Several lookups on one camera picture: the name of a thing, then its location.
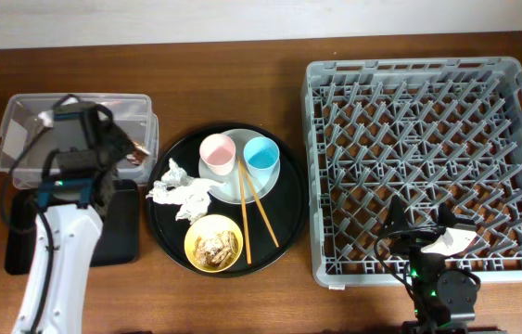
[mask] black tray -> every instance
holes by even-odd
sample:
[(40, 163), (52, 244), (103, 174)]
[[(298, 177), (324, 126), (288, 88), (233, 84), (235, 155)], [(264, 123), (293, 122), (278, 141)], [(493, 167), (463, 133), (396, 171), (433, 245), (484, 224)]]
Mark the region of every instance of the black tray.
[[(97, 241), (90, 266), (122, 264), (134, 261), (139, 254), (139, 190), (131, 180), (114, 182), (112, 197), (102, 235)], [(36, 211), (27, 201), (35, 189), (21, 190), (11, 204), (11, 224), (19, 229), (34, 227)], [(9, 231), (5, 270), (10, 275), (30, 272), (36, 245), (36, 232), (18, 234)]]
[[(185, 235), (190, 227), (186, 220), (176, 221), (175, 216), (180, 207), (178, 205), (160, 205), (153, 199), (146, 200), (146, 218), (153, 230), (160, 246), (178, 264), (205, 276), (237, 277), (254, 273), (281, 257), (298, 239), (300, 232), (306, 224), (308, 216), (308, 191), (306, 178), (298, 161), (291, 150), (276, 136), (256, 126), (229, 123), (214, 125), (195, 131), (186, 138), (176, 143), (156, 164), (153, 169), (147, 191), (169, 169), (168, 161), (174, 159), (176, 163), (188, 173), (198, 177), (198, 147), (205, 137), (218, 134), (230, 129), (249, 129), (271, 138), (279, 146), (281, 153), (281, 172), (274, 188), (261, 199), (262, 206), (267, 213), (271, 226), (279, 242), (276, 248), (271, 235), (262, 220), (261, 213), (255, 202), (247, 204), (248, 234), (250, 237), (250, 250), (252, 264), (246, 263), (246, 250), (236, 263), (225, 271), (217, 274), (208, 274), (197, 270), (185, 255)], [(244, 233), (242, 222), (242, 209), (240, 205), (224, 203), (213, 196), (208, 214), (221, 214), (234, 220)]]

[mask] brown wooden surface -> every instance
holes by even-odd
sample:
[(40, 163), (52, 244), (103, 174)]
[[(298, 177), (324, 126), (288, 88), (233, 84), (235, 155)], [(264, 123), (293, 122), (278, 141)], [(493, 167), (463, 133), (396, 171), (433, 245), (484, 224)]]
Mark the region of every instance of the brown wooden surface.
[[(238, 121), (273, 132), (305, 161), (299, 92), (311, 61), (473, 56), (522, 62), (522, 32), (7, 50), (0, 51), (0, 121), (16, 93), (143, 93), (153, 100), (165, 149), (202, 124)], [(85, 333), (360, 331), (414, 317), (403, 288), (319, 287), (308, 229), (277, 263), (229, 280), (175, 264), (145, 219), (140, 238), (135, 263), (90, 271)], [(5, 272), (5, 248), (0, 222), (0, 333), (12, 328), (27, 279)], [(485, 285), (476, 311), (475, 325), (522, 333), (522, 284)]]

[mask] dish rack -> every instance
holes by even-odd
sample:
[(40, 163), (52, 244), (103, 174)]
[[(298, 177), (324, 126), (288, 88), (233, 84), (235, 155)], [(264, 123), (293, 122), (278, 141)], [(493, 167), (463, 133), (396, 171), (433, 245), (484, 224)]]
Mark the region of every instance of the dish rack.
[[(301, 100), (316, 282), (399, 284), (373, 246), (394, 194), (410, 224), (434, 224), (442, 202), (476, 222), (476, 239), (449, 267), (483, 282), (522, 282), (516, 59), (313, 62)], [(402, 273), (405, 260), (390, 256), (388, 245), (382, 251)]]

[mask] chopstick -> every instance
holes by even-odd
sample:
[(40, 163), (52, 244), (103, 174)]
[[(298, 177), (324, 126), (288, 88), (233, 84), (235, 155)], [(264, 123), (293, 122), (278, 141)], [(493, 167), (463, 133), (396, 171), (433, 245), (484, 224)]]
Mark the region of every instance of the chopstick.
[(240, 179), (240, 203), (242, 204), (242, 219), (244, 220), (244, 238), (246, 243), (246, 261), (248, 264), (252, 263), (250, 258), (250, 239), (248, 238), (248, 217), (246, 215), (246, 199), (244, 194), (244, 181), (242, 181), (242, 161), (238, 157), (238, 178)]
[(257, 195), (256, 190), (254, 190), (254, 186), (252, 185), (252, 181), (250, 181), (250, 177), (248, 176), (248, 171), (246, 168), (242, 165), (242, 162), (238, 160), (238, 170), (244, 171), (244, 176), (246, 176), (246, 180), (248, 181), (248, 186), (250, 187), (250, 191), (252, 192), (252, 196), (254, 197), (254, 201), (257, 202), (257, 206), (259, 207), (259, 211), (261, 212), (262, 219), (264, 220), (264, 223), (267, 224), (267, 228), (269, 229), (269, 233), (271, 234), (271, 238), (273, 238), (273, 242), (275, 243), (276, 247), (279, 247), (279, 243), (277, 242), (277, 238), (275, 237), (275, 233), (273, 233), (273, 229), (271, 228), (271, 223), (269, 223), (269, 218), (267, 218), (267, 214), (264, 212), (264, 209), (262, 208), (261, 200), (259, 199), (259, 196)]

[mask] white wall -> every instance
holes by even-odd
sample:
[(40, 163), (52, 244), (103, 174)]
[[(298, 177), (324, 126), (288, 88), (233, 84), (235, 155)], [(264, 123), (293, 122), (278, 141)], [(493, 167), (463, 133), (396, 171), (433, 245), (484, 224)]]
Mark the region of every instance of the white wall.
[(522, 30), (522, 0), (0, 0), (0, 48)]

